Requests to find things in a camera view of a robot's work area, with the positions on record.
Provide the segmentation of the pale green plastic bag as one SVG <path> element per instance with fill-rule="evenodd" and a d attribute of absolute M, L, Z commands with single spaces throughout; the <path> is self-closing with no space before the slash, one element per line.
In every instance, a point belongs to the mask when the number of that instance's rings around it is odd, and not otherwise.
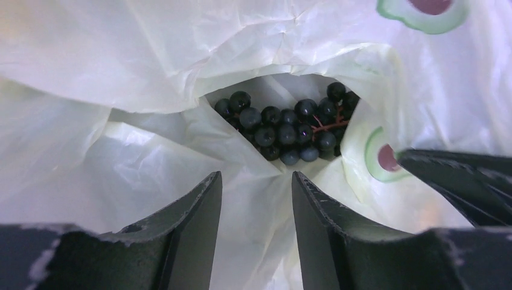
<path fill-rule="evenodd" d="M 298 168 L 392 227 L 468 225 L 416 178 L 367 175 L 363 139 L 510 156 L 510 1 L 2 1 L 1 224 L 119 231 L 221 170 L 211 289 L 302 289 L 291 171 L 206 102 L 337 80 L 363 99 L 342 157 Z"/>

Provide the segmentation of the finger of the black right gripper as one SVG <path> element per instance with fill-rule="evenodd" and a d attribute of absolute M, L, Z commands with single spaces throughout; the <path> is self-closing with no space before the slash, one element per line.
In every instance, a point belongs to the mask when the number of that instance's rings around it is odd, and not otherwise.
<path fill-rule="evenodd" d="M 511 158 L 409 149 L 397 162 L 474 226 L 511 225 Z"/>

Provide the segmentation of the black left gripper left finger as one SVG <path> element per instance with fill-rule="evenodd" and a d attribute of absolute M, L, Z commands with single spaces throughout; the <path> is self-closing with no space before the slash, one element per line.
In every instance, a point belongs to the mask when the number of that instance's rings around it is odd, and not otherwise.
<path fill-rule="evenodd" d="M 222 205 L 213 172 L 117 233 L 74 224 L 1 225 L 2 289 L 208 289 Z"/>

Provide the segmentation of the dark fake grape bunch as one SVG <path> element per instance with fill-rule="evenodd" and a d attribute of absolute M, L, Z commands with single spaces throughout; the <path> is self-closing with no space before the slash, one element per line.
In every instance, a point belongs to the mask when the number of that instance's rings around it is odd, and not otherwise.
<path fill-rule="evenodd" d="M 327 86 L 320 101 L 304 98 L 292 109 L 252 106 L 246 91 L 214 102 L 214 110 L 268 161 L 286 166 L 341 155 L 341 142 L 360 97 L 341 82 Z"/>

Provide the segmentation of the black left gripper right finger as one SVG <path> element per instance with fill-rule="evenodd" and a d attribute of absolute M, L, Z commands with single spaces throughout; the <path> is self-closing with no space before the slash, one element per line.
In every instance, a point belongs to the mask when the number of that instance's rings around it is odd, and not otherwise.
<path fill-rule="evenodd" d="M 305 289 L 510 289 L 511 229 L 375 222 L 326 195 L 301 172 L 292 203 Z"/>

